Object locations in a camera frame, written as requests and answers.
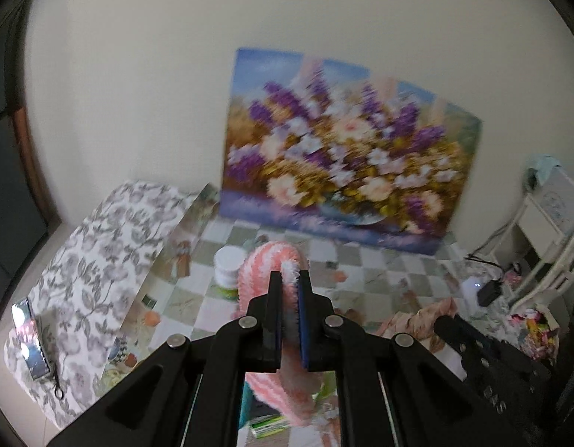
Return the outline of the pink floral cloth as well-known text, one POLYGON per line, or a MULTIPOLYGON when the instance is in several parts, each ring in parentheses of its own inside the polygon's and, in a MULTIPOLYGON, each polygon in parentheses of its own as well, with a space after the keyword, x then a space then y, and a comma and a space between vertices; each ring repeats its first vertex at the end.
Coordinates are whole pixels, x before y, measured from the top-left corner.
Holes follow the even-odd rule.
POLYGON ((460 381, 437 358, 441 316, 453 300, 398 312, 366 329, 360 308, 314 295, 300 304, 300 350, 308 371, 332 371, 337 382, 339 441, 344 446, 436 446, 459 406, 460 381))

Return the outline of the green white tissue pack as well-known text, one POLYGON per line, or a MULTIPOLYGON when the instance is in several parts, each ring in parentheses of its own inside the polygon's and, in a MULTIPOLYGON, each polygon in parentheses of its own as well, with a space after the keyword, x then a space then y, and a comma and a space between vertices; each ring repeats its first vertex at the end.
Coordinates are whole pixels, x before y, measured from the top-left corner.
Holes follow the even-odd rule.
POLYGON ((266 416, 254 419, 250 423, 250 429, 256 439, 263 439, 290 428, 287 419, 281 415, 266 416))

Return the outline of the pink white striped towel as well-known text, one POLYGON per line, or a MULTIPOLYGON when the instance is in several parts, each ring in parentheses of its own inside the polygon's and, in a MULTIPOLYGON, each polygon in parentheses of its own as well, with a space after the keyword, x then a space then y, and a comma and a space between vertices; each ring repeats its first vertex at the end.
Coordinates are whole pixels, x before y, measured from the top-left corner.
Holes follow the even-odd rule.
POLYGON ((257 400, 297 427, 311 423, 314 396, 322 386, 322 375, 307 371, 301 359, 298 284, 306 270, 307 262, 295 245, 270 241, 246 258, 237 283, 240 314, 246 316, 249 307, 263 299, 265 339, 280 348, 277 370, 248 372, 246 382, 257 400))

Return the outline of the black power adapter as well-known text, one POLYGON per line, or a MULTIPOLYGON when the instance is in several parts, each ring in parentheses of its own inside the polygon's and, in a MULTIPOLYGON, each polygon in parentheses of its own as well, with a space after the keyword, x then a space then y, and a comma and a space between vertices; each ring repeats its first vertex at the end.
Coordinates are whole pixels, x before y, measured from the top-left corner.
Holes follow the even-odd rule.
POLYGON ((502 295, 502 282, 499 279, 491 279, 478 290, 477 302, 481 308, 491 305, 502 295))

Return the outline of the white power strip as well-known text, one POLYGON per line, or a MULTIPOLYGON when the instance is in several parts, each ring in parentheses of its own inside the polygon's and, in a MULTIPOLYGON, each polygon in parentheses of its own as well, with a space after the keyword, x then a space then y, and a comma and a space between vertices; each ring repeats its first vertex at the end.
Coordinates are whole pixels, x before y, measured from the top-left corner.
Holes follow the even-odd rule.
POLYGON ((460 293, 468 303, 477 303, 477 295, 481 287, 480 279, 475 276, 469 276, 460 283, 460 293))

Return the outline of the teal plastic toy case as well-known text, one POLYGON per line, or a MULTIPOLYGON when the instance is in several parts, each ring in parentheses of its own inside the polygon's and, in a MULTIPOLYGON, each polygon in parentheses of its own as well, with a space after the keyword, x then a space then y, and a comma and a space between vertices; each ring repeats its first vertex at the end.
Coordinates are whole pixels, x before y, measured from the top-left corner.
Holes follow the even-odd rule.
POLYGON ((259 400, 248 383, 243 384, 239 429, 250 424, 260 423, 276 415, 277 411, 259 400))

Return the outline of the checkered printed vinyl mat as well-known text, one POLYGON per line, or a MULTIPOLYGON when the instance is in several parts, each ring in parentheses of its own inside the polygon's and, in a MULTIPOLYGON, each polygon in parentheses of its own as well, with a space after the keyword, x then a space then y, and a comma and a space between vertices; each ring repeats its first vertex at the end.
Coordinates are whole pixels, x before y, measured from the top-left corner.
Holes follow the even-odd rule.
MULTIPOLYGON (((327 259, 335 256, 329 242, 314 239, 301 246, 277 236, 270 241, 287 241, 295 245, 307 262, 306 272, 314 293, 327 297, 334 306, 344 305, 345 291, 329 291, 325 287, 325 281, 334 274, 325 265, 327 259)), ((201 239, 189 260, 189 276, 176 285, 163 280, 156 270, 148 274, 122 323, 121 345, 114 351, 114 358, 124 373, 122 380, 170 336, 181 334, 196 341, 215 335, 226 323, 243 317, 239 311, 239 298, 229 302, 207 296, 207 290, 213 285, 213 256, 226 245, 236 245, 230 233, 201 239)), ((269 438, 271 445, 343 446, 338 436, 335 374, 332 371, 315 373, 322 375, 322 386, 314 396, 316 410, 311 423, 303 427, 290 425, 285 433, 269 438)))

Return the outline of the white furniture rack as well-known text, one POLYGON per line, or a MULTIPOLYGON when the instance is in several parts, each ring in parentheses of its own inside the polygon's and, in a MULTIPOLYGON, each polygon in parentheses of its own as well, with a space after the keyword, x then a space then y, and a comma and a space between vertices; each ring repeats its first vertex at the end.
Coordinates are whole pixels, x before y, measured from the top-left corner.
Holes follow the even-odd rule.
POLYGON ((574 180, 550 156, 527 168, 523 199, 491 250, 509 266, 533 252, 536 262, 517 286, 507 286, 510 311, 548 305, 574 283, 574 180))

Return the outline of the white green-label pill bottle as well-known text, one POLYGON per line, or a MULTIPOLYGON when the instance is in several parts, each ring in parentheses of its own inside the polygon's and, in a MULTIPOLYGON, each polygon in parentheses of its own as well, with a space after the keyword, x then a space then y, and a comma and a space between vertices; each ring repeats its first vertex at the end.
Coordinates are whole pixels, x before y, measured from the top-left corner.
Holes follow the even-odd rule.
POLYGON ((240 269, 247 252, 240 246, 226 245, 213 256, 214 281, 226 296, 236 298, 239 294, 240 269))

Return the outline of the grey floral tablecloth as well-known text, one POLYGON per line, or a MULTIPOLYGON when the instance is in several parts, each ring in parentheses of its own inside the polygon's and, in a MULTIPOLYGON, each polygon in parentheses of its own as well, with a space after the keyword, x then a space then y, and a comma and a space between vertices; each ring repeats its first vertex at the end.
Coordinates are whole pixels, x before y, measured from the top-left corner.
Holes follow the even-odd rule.
POLYGON ((57 250, 28 294, 55 374, 32 378, 16 332, 3 359, 57 428, 98 399, 109 352, 148 273, 196 199, 175 187, 126 181, 57 250))

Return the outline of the floral oil painting canvas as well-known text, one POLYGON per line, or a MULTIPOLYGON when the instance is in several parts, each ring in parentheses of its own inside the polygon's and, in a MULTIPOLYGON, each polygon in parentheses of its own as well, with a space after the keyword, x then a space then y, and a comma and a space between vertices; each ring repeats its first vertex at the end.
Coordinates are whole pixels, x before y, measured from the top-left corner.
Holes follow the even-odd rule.
POLYGON ((481 134, 477 116, 413 84, 329 58, 241 48, 220 211, 432 255, 481 134))

